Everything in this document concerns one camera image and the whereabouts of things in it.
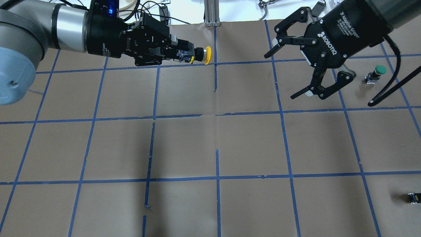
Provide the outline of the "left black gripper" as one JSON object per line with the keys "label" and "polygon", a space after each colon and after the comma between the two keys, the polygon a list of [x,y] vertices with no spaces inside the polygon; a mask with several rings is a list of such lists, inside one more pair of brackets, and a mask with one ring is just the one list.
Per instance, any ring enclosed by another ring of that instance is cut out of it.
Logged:
{"label": "left black gripper", "polygon": [[[155,52],[155,49],[187,51]],[[122,18],[102,15],[97,0],[92,0],[86,20],[86,50],[89,54],[120,58],[127,55],[136,66],[192,64],[194,44],[184,39],[171,39],[170,29],[152,16],[142,13],[140,20],[127,24]]]}

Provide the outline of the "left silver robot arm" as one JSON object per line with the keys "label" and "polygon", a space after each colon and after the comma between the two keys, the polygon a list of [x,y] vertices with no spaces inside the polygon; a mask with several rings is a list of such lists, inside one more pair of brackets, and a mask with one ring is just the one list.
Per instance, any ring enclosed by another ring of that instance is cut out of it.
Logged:
{"label": "left silver robot arm", "polygon": [[127,55],[136,66],[164,60],[209,63],[211,49],[178,39],[169,26],[148,13],[134,23],[119,15],[118,0],[92,0],[89,8],[68,1],[2,0],[0,10],[0,100],[20,101],[36,78],[48,49],[111,58]]}

